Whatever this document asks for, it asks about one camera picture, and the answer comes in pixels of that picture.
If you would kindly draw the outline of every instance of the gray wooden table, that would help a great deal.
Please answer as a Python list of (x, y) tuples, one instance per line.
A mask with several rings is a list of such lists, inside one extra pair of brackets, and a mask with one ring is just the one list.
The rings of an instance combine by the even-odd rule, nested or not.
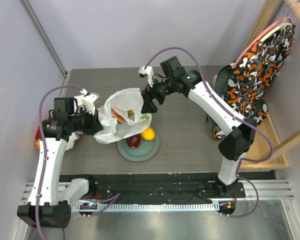
[[(202, 67), (209, 82), (221, 68)], [(162, 73), (160, 68), (155, 68), (155, 72)], [(137, 67), (75, 69), (69, 80), (69, 85), (98, 93), (97, 107), (116, 91), (144, 89), (146, 84), (146, 79), (138, 77)], [(78, 92), (68, 89), (66, 95), (74, 96)], [(100, 144), (92, 136), (83, 135), (74, 148), (65, 153), (61, 174), (218, 172), (222, 159), (219, 141), (212, 138), (213, 123), (206, 122), (205, 111), (178, 93), (167, 96), (164, 104), (157, 106), (151, 125), (159, 131), (161, 146), (152, 159), (140, 163), (127, 161), (119, 154), (116, 143)]]

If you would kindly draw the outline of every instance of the clothing rack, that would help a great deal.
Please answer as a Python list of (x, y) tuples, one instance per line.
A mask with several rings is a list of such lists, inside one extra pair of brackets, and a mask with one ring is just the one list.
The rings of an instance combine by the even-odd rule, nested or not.
[[(290, 9), (290, 14), (293, 13), (295, 18), (300, 23), (300, 2), (299, 0), (266, 0), (259, 13), (259, 16), (254, 24), (253, 30), (244, 46), (244, 49), (269, 25), (272, 18), (281, 9), (281, 6), (287, 6)], [(212, 84), (216, 82), (217, 76), (214, 76)], [(280, 142), (276, 132), (271, 115), (268, 113), (265, 121), (258, 126), (258, 129), (263, 131), (273, 142), (274, 152), (272, 157), (261, 163), (243, 162), (242, 171), (266, 171), (280, 170), (289, 166), (285, 152), (300, 144), (300, 129), (288, 137), (283, 142)], [(267, 141), (259, 134), (255, 135), (254, 144), (251, 146), (246, 157), (251, 159), (263, 159), (269, 154), (270, 148)]]

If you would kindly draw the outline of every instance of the wall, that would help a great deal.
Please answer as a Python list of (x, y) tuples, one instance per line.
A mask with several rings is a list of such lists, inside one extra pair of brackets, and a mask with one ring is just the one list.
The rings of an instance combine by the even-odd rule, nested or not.
[[(264, 0), (30, 0), (64, 67), (138, 67), (178, 46), (203, 66), (238, 57)], [(163, 54), (154, 66), (174, 52)], [(193, 66), (184, 53), (181, 63)]]
[(62, 79), (20, 2), (0, 0), (0, 240), (13, 239), (17, 206), (36, 173), (40, 99)]
[[(290, 16), (296, 25), (293, 46), (286, 63), (267, 94), (269, 111), (280, 140), (286, 139), (300, 129), (300, 24), (292, 13)], [(300, 145), (286, 155), (290, 167), (277, 171), (277, 174), (289, 180), (300, 208)]]

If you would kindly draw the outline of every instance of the green plate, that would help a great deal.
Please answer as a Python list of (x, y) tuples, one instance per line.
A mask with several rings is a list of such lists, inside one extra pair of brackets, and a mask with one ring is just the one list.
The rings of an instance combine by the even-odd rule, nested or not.
[(117, 142), (117, 147), (125, 159), (131, 162), (144, 162), (151, 159), (159, 150), (160, 147), (160, 136), (158, 132), (153, 128), (155, 138), (152, 141), (147, 141), (141, 138), (140, 145), (136, 148), (128, 146), (126, 139), (122, 139)]

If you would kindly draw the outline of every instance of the pink hanger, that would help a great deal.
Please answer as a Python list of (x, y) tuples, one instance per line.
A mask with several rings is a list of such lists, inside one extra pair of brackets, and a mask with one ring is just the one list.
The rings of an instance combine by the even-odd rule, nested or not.
[(235, 69), (238, 65), (238, 63), (240, 62), (241, 58), (243, 57), (243, 55), (254, 45), (254, 43), (258, 40), (260, 40), (267, 32), (269, 32), (273, 27), (275, 27), (278, 24), (281, 24), (283, 22), (283, 20), (285, 20), (286, 18), (289, 19), (289, 22), (291, 22), (291, 18), (288, 16), (282, 16), (280, 17), (277, 21), (275, 21), (274, 23), (272, 23), (270, 26), (268, 26), (262, 33), (260, 33), (259, 36), (257, 36), (251, 43), (249, 46), (246, 47), (246, 49), (240, 54), (240, 56), (236, 59), (236, 61), (234, 62), (234, 64), (232, 65), (232, 69)]

